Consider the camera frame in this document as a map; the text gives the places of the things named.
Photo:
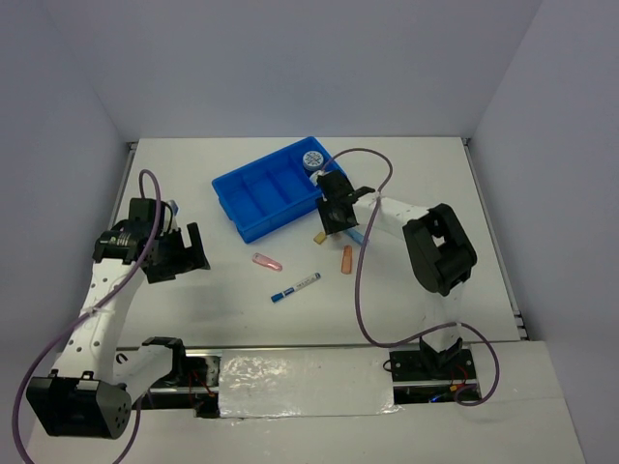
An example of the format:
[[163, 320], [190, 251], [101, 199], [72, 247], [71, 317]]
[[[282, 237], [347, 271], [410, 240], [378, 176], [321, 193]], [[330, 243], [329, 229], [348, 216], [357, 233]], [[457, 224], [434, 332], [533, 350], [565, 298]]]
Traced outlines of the pink translucent case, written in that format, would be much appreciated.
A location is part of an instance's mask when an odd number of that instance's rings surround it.
[[280, 262], [278, 262], [275, 259], [272, 259], [262, 253], [255, 253], [252, 258], [251, 261], [254, 264], [257, 264], [259, 266], [262, 266], [264, 268], [270, 269], [272, 271], [275, 272], [281, 272], [282, 271], [282, 264]]

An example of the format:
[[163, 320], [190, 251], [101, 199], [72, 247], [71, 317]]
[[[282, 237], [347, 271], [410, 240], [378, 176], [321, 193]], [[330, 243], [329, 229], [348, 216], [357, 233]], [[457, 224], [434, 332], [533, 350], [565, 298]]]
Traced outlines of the blue white marker pen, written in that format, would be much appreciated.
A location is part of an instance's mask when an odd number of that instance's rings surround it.
[[306, 287], [308, 287], [309, 285], [315, 283], [316, 281], [321, 279], [321, 274], [320, 273], [313, 273], [312, 275], [309, 275], [307, 277], [305, 277], [304, 279], [302, 279], [301, 281], [289, 286], [288, 288], [278, 292], [277, 294], [273, 295], [271, 297], [271, 301], [275, 304], [287, 297], [289, 297], [291, 294], [296, 293]]

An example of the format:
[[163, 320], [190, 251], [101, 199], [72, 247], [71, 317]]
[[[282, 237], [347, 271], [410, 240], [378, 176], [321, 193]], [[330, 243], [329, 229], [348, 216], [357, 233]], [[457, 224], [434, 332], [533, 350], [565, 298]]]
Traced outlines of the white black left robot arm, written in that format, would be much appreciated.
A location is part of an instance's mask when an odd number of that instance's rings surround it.
[[150, 336], [120, 361], [117, 351], [133, 298], [143, 283], [209, 269], [196, 223], [183, 241], [172, 200], [134, 198], [129, 215], [95, 242], [91, 287], [50, 372], [33, 377], [26, 399], [52, 437], [117, 439], [132, 407], [153, 385], [183, 383], [191, 363], [181, 339]]

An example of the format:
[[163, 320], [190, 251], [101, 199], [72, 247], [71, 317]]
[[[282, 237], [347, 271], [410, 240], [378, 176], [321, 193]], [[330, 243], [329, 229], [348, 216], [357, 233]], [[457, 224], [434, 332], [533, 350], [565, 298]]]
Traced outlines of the orange translucent case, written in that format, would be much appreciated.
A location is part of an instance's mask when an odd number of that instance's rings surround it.
[[350, 245], [346, 245], [343, 247], [343, 250], [342, 250], [340, 271], [344, 275], [351, 275], [352, 267], [353, 267], [353, 248]]

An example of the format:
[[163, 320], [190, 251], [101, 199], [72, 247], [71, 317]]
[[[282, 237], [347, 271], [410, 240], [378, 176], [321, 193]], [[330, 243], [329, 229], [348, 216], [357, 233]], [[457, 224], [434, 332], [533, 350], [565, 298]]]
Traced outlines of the blue slime jar printed lid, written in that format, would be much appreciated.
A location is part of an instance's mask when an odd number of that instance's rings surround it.
[[307, 151], [302, 156], [302, 165], [308, 172], [321, 170], [325, 164], [325, 158], [319, 151]]

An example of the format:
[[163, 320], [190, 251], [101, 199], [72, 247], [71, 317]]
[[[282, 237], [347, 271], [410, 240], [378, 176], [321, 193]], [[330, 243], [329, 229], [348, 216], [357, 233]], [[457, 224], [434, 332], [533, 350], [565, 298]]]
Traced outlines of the white foil covered panel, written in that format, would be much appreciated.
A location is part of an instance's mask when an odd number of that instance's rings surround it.
[[361, 417], [399, 410], [378, 348], [226, 350], [219, 409], [224, 418]]

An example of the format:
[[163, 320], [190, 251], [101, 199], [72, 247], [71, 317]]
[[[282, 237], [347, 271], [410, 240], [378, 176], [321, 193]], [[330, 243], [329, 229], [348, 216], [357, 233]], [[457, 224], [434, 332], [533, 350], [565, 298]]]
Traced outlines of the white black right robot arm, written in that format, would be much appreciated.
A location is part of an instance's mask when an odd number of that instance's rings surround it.
[[[353, 188], [339, 170], [319, 170], [310, 176], [320, 189], [316, 205], [328, 235], [365, 226], [354, 284], [354, 307], [359, 329], [372, 345], [395, 348], [419, 341], [421, 368], [431, 378], [449, 372], [462, 349], [457, 328], [461, 303], [457, 289], [472, 274], [478, 256], [453, 208], [441, 203], [433, 208], [414, 206], [385, 197], [378, 189]], [[379, 342], [365, 327], [361, 308], [361, 277], [369, 235], [375, 230], [403, 240], [412, 272], [426, 291], [424, 328], [397, 342]]]

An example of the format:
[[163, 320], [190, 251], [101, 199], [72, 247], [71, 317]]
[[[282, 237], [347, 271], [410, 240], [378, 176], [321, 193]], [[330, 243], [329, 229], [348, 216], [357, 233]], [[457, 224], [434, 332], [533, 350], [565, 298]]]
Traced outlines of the blue translucent case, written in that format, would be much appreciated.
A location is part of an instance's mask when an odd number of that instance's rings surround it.
[[366, 243], [366, 234], [357, 229], [351, 228], [345, 230], [345, 234], [357, 245], [362, 247]]

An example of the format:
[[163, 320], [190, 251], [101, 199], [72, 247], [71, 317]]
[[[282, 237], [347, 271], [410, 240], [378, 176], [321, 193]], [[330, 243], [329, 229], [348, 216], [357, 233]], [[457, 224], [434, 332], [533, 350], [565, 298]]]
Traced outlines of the yellow eraser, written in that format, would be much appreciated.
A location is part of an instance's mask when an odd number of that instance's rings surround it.
[[326, 240], [326, 235], [324, 233], [319, 233], [313, 238], [313, 240], [320, 245]]

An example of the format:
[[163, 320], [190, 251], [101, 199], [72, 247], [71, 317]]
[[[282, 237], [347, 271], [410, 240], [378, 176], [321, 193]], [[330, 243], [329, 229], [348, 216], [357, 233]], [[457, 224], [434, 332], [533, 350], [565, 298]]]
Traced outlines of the blue plastic compartment tray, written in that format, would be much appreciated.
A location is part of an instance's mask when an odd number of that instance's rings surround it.
[[319, 153], [327, 169], [337, 162], [313, 136], [303, 138], [212, 181], [221, 207], [242, 240], [250, 244], [316, 209], [321, 190], [304, 165], [304, 155]]

